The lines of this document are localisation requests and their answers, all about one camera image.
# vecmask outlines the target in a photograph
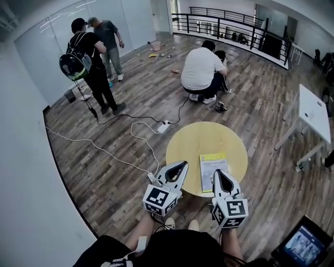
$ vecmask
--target white table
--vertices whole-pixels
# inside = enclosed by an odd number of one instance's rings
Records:
[[[285,133],[282,139],[275,145],[275,150],[278,150],[288,137],[293,134],[298,123],[303,121],[307,126],[302,130],[302,134],[305,134],[308,127],[311,128],[316,134],[321,137],[321,142],[312,148],[311,151],[306,153],[298,162],[299,166],[302,162],[307,161],[309,157],[317,153],[317,163],[320,165],[321,149],[326,144],[331,144],[329,120],[327,115],[326,106],[316,95],[314,95],[309,89],[303,85],[299,85],[299,92],[295,96],[295,99],[291,106],[285,113],[283,120],[286,120],[291,111],[299,102],[299,115],[298,118],[291,125],[290,129]]]
[[[299,56],[299,60],[298,60],[298,64],[297,66],[299,66],[299,62],[301,61],[301,58],[302,58],[302,55],[303,53],[305,53],[305,51],[298,45],[296,45],[295,43],[292,43],[292,46],[293,46],[293,49],[292,49],[292,52],[291,52],[291,61],[293,59],[293,56],[294,54],[297,55],[297,57]]]

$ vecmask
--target screen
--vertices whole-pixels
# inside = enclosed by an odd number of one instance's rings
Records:
[[[324,249],[324,244],[304,226],[283,247],[291,258],[304,267],[309,266]]]

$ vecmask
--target cap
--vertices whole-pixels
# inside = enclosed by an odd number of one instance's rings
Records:
[[[87,20],[88,28],[90,28],[90,27],[93,26],[93,22],[94,22],[94,21],[98,21],[98,18],[97,18],[97,17],[90,17],[90,18]]]
[[[72,32],[75,33],[76,31],[81,31],[84,25],[87,25],[87,23],[82,18],[77,18],[73,20],[71,24]]]

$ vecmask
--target black and white marker cube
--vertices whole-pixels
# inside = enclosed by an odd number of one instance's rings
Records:
[[[176,206],[177,194],[149,185],[142,201],[147,211],[165,216]]]
[[[248,217],[247,199],[219,199],[212,215],[222,228],[237,228]]]

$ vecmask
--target white t-shirt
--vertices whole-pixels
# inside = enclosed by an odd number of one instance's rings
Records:
[[[215,71],[224,70],[218,56],[205,47],[191,50],[181,74],[181,82],[188,90],[202,90],[208,88],[213,80]]]

